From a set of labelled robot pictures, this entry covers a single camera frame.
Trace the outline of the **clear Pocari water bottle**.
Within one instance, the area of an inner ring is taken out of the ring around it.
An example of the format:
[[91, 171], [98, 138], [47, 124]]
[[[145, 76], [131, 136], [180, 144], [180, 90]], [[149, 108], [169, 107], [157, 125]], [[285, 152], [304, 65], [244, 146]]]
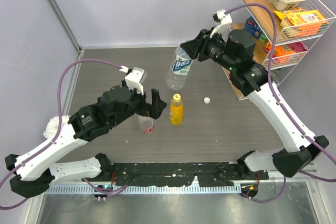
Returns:
[[172, 90], [182, 89], [194, 60], [178, 46], [166, 77], [166, 84]]

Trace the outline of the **white blue bottle cap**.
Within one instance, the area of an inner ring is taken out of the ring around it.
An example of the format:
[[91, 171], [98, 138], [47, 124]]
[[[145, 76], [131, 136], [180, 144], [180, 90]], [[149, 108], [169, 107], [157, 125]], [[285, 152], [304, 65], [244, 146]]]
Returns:
[[204, 98], [204, 103], [205, 103], [205, 104], [209, 104], [210, 101], [211, 101], [211, 99], [210, 99], [209, 97], [205, 97], [205, 98]]

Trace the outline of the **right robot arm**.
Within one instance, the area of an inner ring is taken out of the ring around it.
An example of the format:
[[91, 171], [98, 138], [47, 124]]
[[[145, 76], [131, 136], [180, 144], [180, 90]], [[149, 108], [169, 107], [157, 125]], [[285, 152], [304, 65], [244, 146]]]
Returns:
[[220, 34], [210, 34], [210, 30], [203, 29], [180, 47], [191, 59], [211, 59], [228, 70], [233, 86], [263, 113], [283, 144], [279, 150], [250, 151], [243, 155], [237, 166], [239, 177], [250, 179], [257, 171], [270, 169], [294, 177], [329, 145], [328, 139], [305, 127], [281, 98], [276, 84], [268, 78], [267, 69], [253, 60], [256, 43], [247, 31], [232, 30], [227, 41]]

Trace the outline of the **yellow juice bottle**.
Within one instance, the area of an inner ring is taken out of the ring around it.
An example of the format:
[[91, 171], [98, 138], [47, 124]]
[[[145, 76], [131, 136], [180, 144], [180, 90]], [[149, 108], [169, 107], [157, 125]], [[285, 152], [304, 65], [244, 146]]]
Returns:
[[169, 121], [172, 125], [181, 125], [183, 122], [184, 107], [181, 95], [176, 93], [170, 102]]

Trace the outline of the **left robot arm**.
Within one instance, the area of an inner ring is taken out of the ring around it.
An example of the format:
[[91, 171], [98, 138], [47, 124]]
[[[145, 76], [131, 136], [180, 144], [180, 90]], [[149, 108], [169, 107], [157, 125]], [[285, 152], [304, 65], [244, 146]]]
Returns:
[[152, 89], [151, 96], [152, 102], [147, 103], [146, 94], [131, 91], [126, 86], [114, 86], [104, 92], [97, 103], [84, 106], [73, 114], [58, 136], [52, 136], [25, 155], [8, 155], [6, 167], [15, 174], [9, 181], [12, 192], [31, 198], [52, 185], [73, 179], [108, 180], [112, 175], [112, 164], [105, 154], [70, 163], [59, 163], [58, 160], [108, 134], [134, 114], [158, 119], [167, 103], [161, 100], [157, 89]]

